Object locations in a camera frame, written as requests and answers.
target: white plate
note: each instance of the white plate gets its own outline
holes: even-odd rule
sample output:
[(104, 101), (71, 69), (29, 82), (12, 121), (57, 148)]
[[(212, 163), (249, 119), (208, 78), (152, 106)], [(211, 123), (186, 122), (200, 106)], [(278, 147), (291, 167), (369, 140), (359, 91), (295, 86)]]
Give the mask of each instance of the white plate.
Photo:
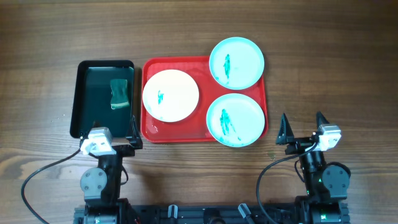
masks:
[(251, 40), (231, 37), (217, 44), (210, 55), (210, 72), (223, 87), (243, 90), (255, 84), (264, 71), (264, 56)]
[(231, 93), (217, 98), (209, 107), (206, 124), (211, 135), (231, 147), (252, 144), (262, 134), (266, 119), (250, 97)]
[(196, 108), (199, 89), (193, 78), (180, 70), (164, 70), (148, 80), (142, 102), (148, 113), (164, 122), (186, 118)]

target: sponge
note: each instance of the sponge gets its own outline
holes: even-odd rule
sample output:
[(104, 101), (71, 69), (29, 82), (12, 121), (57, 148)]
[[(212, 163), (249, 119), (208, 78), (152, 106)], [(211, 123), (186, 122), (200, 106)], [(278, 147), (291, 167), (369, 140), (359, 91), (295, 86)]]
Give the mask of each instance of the sponge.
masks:
[(127, 96), (127, 80), (111, 80), (111, 89), (111, 108), (113, 110), (130, 106), (129, 97)]

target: wooden surface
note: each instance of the wooden surface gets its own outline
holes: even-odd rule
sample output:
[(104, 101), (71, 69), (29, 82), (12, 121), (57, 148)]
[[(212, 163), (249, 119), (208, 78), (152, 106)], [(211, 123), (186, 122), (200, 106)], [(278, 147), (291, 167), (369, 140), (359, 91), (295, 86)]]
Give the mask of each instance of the wooden surface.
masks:
[[(243, 36), (265, 53), (269, 132), (244, 149), (218, 143), (151, 144), (124, 160), (132, 204), (256, 203), (260, 171), (285, 157), (275, 145), (287, 113), (296, 136), (320, 110), (343, 130), (327, 161), (351, 168), (352, 223), (398, 222), (398, 4), (382, 0), (136, 1), (0, 5), (0, 223), (38, 223), (20, 196), (33, 171), (73, 153), (69, 135), (82, 60), (209, 55)], [(263, 179), (264, 202), (304, 195), (294, 161)], [(50, 223), (71, 223), (84, 204), (79, 154), (41, 173), (27, 198)]]

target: wooden table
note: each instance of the wooden table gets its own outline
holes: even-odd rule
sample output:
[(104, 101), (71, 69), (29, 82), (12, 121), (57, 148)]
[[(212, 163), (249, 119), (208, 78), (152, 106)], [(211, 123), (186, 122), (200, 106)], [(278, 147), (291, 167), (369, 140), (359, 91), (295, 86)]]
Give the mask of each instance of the wooden table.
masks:
[[(296, 136), (320, 110), (343, 130), (327, 161), (351, 168), (352, 223), (398, 222), (398, 4), (346, 1), (5, 0), (0, 5), (0, 223), (38, 223), (21, 200), (33, 171), (73, 153), (69, 135), (77, 65), (89, 59), (209, 55), (227, 37), (266, 55), (269, 132), (253, 145), (151, 144), (124, 160), (132, 204), (256, 203), (260, 171), (285, 157), (275, 145), (287, 113)], [(264, 202), (305, 195), (283, 162), (263, 179)], [(71, 223), (84, 204), (80, 177), (96, 161), (81, 154), (44, 171), (27, 198), (50, 223)]]

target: light blue plate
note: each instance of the light blue plate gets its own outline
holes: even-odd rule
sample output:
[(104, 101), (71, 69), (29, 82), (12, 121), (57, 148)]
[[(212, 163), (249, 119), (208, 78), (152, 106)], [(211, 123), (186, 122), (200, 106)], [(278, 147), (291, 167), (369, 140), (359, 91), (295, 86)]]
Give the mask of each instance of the light blue plate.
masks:
[(217, 44), (210, 55), (210, 72), (223, 87), (243, 90), (255, 84), (264, 71), (260, 48), (243, 37), (231, 37)]
[(217, 98), (209, 107), (206, 124), (220, 143), (243, 147), (257, 140), (266, 119), (261, 107), (250, 97), (231, 93)]

